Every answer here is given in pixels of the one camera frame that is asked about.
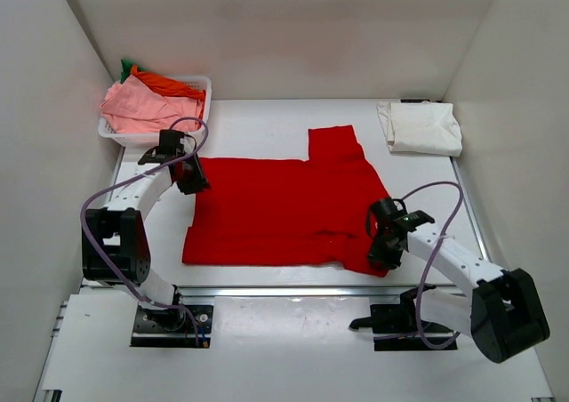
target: white towel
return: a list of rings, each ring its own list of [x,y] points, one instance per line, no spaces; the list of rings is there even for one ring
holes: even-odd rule
[[[390,151],[442,156],[462,152],[461,128],[453,116],[453,104],[381,101],[377,112]]]

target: orange cloth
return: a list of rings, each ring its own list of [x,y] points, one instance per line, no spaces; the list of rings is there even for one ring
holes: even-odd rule
[[[198,101],[205,101],[205,91],[199,91],[178,80],[169,79],[151,71],[140,71],[136,64],[132,66],[131,75],[150,88],[150,91],[163,97],[189,97]]]

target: white plastic basket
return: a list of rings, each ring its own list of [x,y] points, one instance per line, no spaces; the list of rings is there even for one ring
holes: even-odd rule
[[[194,89],[205,91],[204,116],[202,120],[207,123],[207,118],[210,115],[210,104],[212,102],[212,81],[205,76],[168,77],[187,84]],[[204,127],[201,125],[197,131],[191,134],[197,142],[200,142],[204,138]],[[158,133],[116,133],[103,116],[99,119],[99,135],[115,140],[125,147],[152,147],[158,144]]]

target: green cloth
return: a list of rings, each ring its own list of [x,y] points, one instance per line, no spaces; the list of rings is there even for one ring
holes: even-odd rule
[[[138,64],[136,64],[136,62],[134,62],[131,59],[121,58],[121,65],[123,66],[123,72],[121,73],[121,84],[123,84],[124,81],[126,80],[126,78],[131,75],[132,66],[138,65]],[[143,68],[141,66],[139,66],[139,70],[140,71],[148,71],[146,68]]]

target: white wall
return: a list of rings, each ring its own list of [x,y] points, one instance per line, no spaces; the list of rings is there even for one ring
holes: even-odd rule
[[[79,207],[111,177],[110,78],[65,0],[0,0],[0,400],[30,401],[78,288]]]
[[[445,96],[494,258],[536,280],[551,339],[538,354],[569,400],[569,0],[495,0]]]
[[[114,77],[130,55],[217,99],[440,99],[491,2],[72,0]]]

